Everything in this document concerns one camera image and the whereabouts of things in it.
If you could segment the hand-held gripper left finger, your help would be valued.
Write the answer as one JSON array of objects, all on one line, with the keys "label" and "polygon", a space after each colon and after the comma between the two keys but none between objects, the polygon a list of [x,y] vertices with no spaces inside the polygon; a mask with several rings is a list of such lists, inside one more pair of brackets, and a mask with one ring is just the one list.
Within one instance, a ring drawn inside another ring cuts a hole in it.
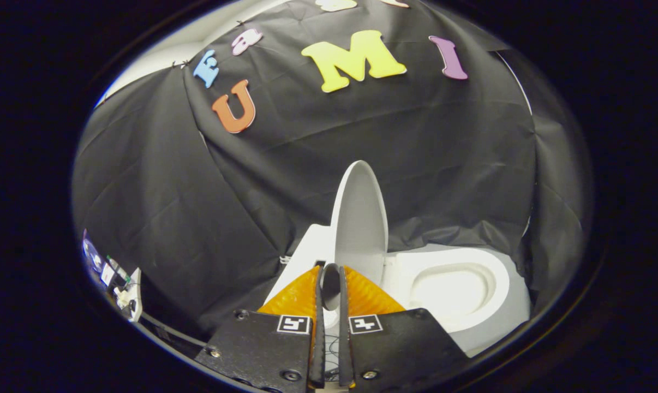
[{"label": "hand-held gripper left finger", "polygon": [[257,311],[234,310],[199,351],[197,363],[262,391],[324,388],[323,270],[302,273]]}]

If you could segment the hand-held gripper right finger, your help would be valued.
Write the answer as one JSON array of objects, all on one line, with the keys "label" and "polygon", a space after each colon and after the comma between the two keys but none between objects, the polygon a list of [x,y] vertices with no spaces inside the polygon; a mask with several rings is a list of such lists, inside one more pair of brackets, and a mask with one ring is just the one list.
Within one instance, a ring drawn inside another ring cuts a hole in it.
[{"label": "hand-held gripper right finger", "polygon": [[350,391],[417,391],[469,361],[429,310],[405,310],[383,289],[339,267],[339,385]]}]

